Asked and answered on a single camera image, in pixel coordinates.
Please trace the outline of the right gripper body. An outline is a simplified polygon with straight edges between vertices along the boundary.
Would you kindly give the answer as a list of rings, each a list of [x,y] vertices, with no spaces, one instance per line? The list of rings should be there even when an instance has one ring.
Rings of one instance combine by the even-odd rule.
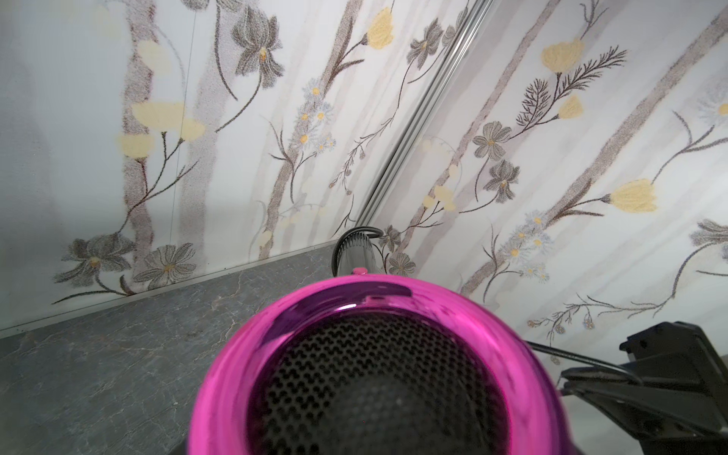
[[[692,369],[702,375],[718,375],[727,382],[727,366],[699,326],[686,322],[662,322],[629,336],[619,345],[626,353],[629,370]],[[727,390],[699,392],[719,405],[727,415]],[[727,438],[720,441],[638,441],[645,454],[725,454]]]

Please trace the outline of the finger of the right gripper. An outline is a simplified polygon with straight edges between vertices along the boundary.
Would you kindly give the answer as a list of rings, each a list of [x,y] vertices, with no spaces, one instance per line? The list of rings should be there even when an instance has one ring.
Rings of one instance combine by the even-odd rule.
[[[712,398],[615,382],[568,381],[562,394],[601,411],[638,441],[720,441],[727,415]]]
[[[718,375],[702,375],[692,369],[637,369],[631,372],[618,373],[599,370],[593,367],[577,367],[565,370],[562,377],[571,382],[587,382],[598,384],[634,385],[657,389],[669,389],[686,392],[726,391],[727,382]]]

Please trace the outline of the black hair dryer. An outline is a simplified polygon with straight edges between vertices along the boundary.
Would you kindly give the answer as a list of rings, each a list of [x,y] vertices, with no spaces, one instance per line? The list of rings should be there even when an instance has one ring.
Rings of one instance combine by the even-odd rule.
[[[543,346],[447,288],[380,274],[380,235],[347,231],[331,279],[224,345],[180,453],[576,453]]]

